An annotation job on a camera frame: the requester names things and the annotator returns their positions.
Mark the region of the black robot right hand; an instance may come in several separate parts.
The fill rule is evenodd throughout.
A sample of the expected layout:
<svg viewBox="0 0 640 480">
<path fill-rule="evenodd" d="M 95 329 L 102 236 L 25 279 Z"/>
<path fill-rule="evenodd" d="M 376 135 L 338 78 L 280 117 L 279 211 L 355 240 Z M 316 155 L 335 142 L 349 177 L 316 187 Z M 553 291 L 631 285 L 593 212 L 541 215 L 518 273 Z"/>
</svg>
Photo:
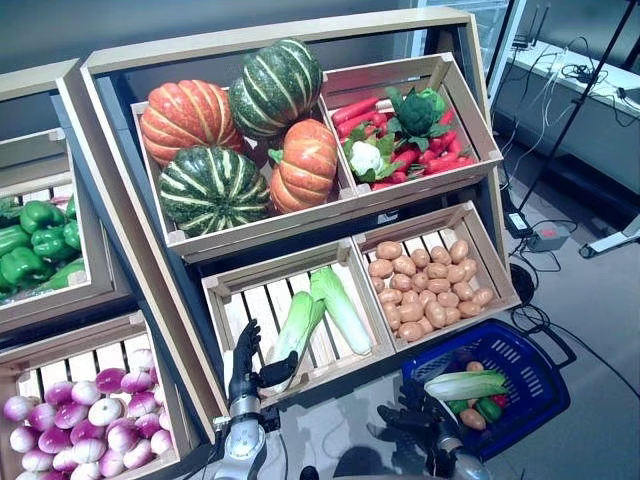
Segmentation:
<svg viewBox="0 0 640 480">
<path fill-rule="evenodd" d="M 425 392 L 423 383 L 405 380 L 399 391 L 401 408 L 379 405 L 376 411 L 385 425 L 368 423 L 367 430 L 374 438 L 386 442 L 411 438 L 427 454 L 427 473 L 450 478 L 454 473 L 454 455 L 441 443 L 445 437 L 458 437 L 457 423 L 437 399 Z"/>
</svg>

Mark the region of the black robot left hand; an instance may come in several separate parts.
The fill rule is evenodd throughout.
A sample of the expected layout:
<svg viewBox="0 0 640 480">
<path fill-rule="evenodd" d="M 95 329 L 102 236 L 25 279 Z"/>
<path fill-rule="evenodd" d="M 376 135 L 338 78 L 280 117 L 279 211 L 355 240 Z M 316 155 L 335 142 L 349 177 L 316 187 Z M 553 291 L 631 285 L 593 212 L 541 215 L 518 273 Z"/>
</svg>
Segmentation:
<svg viewBox="0 0 640 480">
<path fill-rule="evenodd" d="M 258 398 L 260 388 L 270 388 L 289 379 L 298 366 L 299 355 L 292 350 L 288 356 L 264 366 L 259 372 L 253 371 L 252 357 L 257 352 L 261 339 L 260 327 L 256 319 L 251 319 L 242 330 L 233 351 L 233 369 L 229 381 L 231 403 L 242 396 Z"/>
</svg>

